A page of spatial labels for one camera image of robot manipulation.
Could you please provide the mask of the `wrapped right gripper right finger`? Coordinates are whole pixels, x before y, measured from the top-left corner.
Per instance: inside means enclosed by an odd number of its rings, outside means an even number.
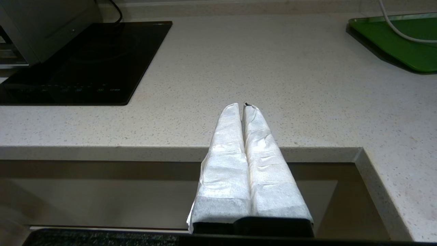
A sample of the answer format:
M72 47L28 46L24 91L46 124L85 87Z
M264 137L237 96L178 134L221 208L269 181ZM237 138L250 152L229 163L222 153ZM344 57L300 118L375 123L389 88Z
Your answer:
M261 110L245 104L242 124L252 211L239 219L238 233L314 237L312 215Z

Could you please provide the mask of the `wrapped right gripper left finger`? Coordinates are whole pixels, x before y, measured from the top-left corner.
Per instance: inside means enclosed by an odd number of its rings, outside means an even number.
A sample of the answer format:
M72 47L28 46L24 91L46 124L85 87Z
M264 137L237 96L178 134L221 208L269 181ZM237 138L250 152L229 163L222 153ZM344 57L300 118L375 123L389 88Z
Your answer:
M232 224L251 212L249 165L239 105L233 103L218 117L201 163L196 196L187 217L188 230L193 234L196 223Z

